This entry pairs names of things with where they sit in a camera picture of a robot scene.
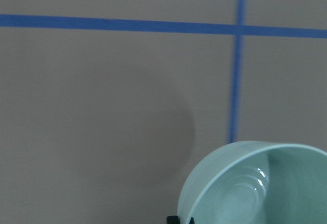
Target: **horizontal blue line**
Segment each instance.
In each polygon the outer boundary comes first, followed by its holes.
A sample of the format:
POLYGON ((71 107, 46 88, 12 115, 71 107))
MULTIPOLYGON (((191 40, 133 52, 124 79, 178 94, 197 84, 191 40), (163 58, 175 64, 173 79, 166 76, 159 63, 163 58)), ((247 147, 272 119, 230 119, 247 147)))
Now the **horizontal blue line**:
POLYGON ((327 30, 62 16, 1 15, 0 27, 327 38, 327 30))

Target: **light green cup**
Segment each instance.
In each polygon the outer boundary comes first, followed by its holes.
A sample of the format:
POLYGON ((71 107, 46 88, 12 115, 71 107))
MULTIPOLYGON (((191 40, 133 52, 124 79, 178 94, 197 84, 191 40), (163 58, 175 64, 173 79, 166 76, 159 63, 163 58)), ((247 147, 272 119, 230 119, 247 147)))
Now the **light green cup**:
POLYGON ((327 153, 261 141, 223 146, 189 175, 178 216, 181 224, 326 224, 327 153))

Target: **black object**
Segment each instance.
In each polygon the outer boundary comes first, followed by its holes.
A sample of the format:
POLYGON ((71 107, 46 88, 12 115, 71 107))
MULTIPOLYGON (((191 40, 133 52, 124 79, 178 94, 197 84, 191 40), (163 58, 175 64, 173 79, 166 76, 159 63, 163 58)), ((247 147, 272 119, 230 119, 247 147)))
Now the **black object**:
MULTIPOLYGON (((180 224, 178 216, 177 215, 167 216, 167 224, 180 224)), ((190 224, 195 224, 193 217, 190 220, 190 224)))

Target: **vertical blue line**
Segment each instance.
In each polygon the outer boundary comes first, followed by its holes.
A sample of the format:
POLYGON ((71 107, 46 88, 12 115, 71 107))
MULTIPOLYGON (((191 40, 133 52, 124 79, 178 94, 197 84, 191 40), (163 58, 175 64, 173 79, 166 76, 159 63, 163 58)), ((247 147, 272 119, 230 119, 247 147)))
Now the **vertical blue line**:
POLYGON ((240 97, 240 81, 241 81, 242 50, 243 50, 243 36, 241 33, 241 27, 244 24, 245 5, 246 5, 246 0, 237 0, 236 25, 238 31, 234 37, 228 143, 232 143, 236 141, 237 132, 238 132, 239 97, 240 97))

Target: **blue stripe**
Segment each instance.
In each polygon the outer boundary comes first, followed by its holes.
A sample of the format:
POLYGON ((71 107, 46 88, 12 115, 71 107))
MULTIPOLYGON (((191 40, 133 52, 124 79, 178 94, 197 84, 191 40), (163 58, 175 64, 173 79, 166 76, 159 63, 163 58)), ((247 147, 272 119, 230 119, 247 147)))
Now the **blue stripe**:
POLYGON ((238 117, 240 103, 240 81, 242 71, 242 49, 243 49, 243 23, 245 18, 246 0, 237 1, 236 27, 238 32, 234 39, 233 66, 230 90, 230 115, 228 128, 228 143, 237 140, 238 117))
POLYGON ((62 16, 1 15, 0 27, 327 38, 327 30, 62 16))

